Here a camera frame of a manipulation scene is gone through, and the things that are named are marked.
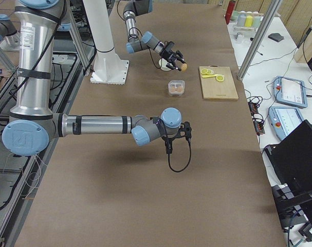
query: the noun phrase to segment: wooden cutting board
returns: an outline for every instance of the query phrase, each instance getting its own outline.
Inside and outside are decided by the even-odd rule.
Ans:
[[[202,74],[199,73],[204,99],[238,99],[230,67],[200,66],[199,71],[202,68],[209,68],[214,74],[224,75],[224,81],[218,82],[215,77],[202,78]]]

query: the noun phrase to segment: paint bottle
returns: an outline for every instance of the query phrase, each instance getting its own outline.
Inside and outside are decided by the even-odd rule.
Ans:
[[[260,26],[260,24],[261,24],[261,17],[260,16],[254,16],[252,27],[258,28]]]
[[[232,15],[232,11],[234,9],[234,5],[235,5],[236,1],[234,0],[230,0],[229,4],[228,4],[228,8],[227,8],[227,12],[226,12],[226,23],[227,25],[229,24],[230,22],[230,18],[231,18],[231,15]]]
[[[253,23],[253,17],[252,16],[247,16],[246,21],[245,21],[245,27],[251,27]]]
[[[243,27],[246,21],[246,14],[240,14],[237,20],[237,27]]]

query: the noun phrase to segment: brown table surface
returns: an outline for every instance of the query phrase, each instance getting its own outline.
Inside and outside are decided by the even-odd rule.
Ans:
[[[131,135],[63,138],[16,246],[285,246],[242,83],[235,80],[238,101],[202,97],[199,66],[238,71],[221,7],[155,4],[137,17],[142,32],[175,42],[185,73],[155,69],[148,51],[126,54],[125,25],[115,11],[110,19],[116,52],[130,59],[126,85],[85,78],[71,114],[154,116],[176,107],[193,128],[191,164],[170,171],[161,139],[138,147]],[[181,97],[168,95],[173,79],[186,82]],[[173,152],[173,167],[184,166],[186,141]]]

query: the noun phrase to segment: label sticker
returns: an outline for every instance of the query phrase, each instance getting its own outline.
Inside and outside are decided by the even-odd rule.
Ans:
[[[21,27],[20,49],[34,50],[34,27]]]

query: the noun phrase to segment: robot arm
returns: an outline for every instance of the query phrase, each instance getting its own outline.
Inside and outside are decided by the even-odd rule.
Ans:
[[[20,41],[20,36],[9,17],[5,14],[0,14],[0,41],[4,38],[11,47],[17,46]]]
[[[177,69],[179,71],[185,71],[187,64],[183,58],[183,54],[177,50],[172,51],[174,42],[168,42],[164,44],[157,39],[152,33],[147,31],[142,38],[139,38],[139,29],[135,26],[135,17],[143,14],[150,13],[152,11],[151,0],[130,0],[123,11],[123,18],[126,24],[128,42],[126,44],[126,50],[132,54],[141,50],[151,48],[158,53],[162,59],[167,61],[166,67],[169,69]],[[181,67],[178,67],[176,61],[182,63]]]
[[[166,138],[166,144],[175,138],[191,138],[191,133],[178,135],[186,132],[186,128],[181,123],[180,111],[175,108],[167,108],[151,120],[144,116],[54,114],[48,107],[53,37],[67,6],[63,0],[40,3],[16,0],[15,14],[22,24],[22,43],[17,101],[2,133],[6,148],[17,155],[35,155],[44,150],[51,139],[69,134],[132,133],[139,146],[159,137]]]

